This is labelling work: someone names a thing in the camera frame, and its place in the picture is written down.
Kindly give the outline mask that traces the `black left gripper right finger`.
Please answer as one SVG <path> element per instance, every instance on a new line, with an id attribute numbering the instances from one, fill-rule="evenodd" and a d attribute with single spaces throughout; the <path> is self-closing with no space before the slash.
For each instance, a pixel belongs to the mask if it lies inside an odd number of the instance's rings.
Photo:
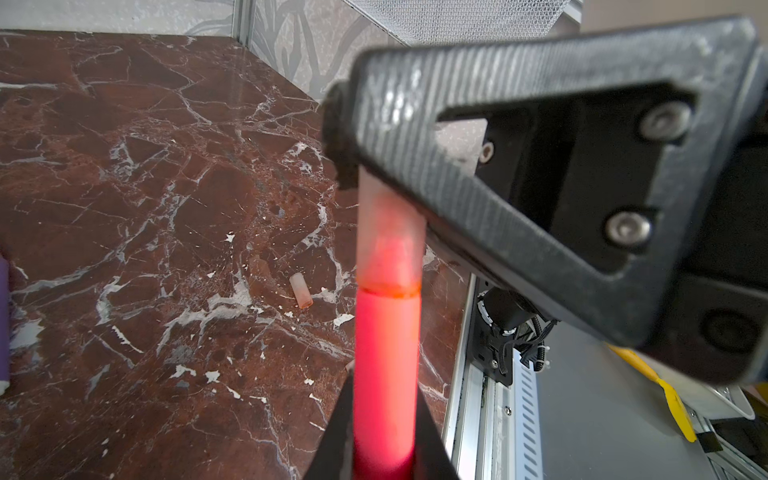
<path id="1" fill-rule="evenodd" d="M 421 390 L 417 393 L 414 480 L 458 480 Z"/>

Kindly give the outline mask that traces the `pink red marker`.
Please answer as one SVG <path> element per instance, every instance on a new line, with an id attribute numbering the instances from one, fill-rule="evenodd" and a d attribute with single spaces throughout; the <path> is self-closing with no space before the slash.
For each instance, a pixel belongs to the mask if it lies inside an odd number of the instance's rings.
<path id="1" fill-rule="evenodd" d="M 353 471 L 408 479 L 415 450 L 421 300 L 357 293 Z"/>

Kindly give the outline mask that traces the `translucent pen cap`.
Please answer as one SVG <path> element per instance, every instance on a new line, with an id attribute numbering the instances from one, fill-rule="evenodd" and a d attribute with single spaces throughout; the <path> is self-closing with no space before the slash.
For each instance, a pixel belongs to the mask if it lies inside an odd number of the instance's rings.
<path id="1" fill-rule="evenodd" d="M 313 304 L 313 298 L 303 274 L 301 272 L 293 274 L 289 278 L 289 283 L 296 299 L 297 306 L 300 309 L 310 307 Z"/>
<path id="2" fill-rule="evenodd" d="M 356 278 L 360 288 L 392 298 L 421 292 L 426 219 L 392 188 L 359 171 Z"/>

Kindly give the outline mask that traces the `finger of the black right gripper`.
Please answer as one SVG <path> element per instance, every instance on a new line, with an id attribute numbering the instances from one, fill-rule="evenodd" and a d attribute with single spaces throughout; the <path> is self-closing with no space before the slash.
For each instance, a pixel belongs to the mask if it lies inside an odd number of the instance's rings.
<path id="1" fill-rule="evenodd" d="M 324 102 L 360 168 L 541 312 L 710 384 L 767 377 L 767 51 L 744 16 L 362 53 Z"/>

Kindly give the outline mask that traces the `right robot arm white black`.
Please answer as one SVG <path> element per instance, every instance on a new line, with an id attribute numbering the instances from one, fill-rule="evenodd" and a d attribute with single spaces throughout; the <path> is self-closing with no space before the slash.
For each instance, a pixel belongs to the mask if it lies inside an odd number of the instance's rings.
<path id="1" fill-rule="evenodd" d="M 505 384 L 565 321 L 697 380 L 767 377 L 767 51 L 742 16 L 378 48 L 325 102 L 369 169 L 486 280 L 470 356 Z"/>

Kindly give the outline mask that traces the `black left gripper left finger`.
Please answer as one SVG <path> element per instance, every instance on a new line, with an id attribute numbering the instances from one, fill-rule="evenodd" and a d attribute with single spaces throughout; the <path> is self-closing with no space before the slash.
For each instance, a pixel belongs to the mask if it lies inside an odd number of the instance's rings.
<path id="1" fill-rule="evenodd" d="M 353 375 L 348 374 L 304 480 L 354 477 L 353 384 Z"/>

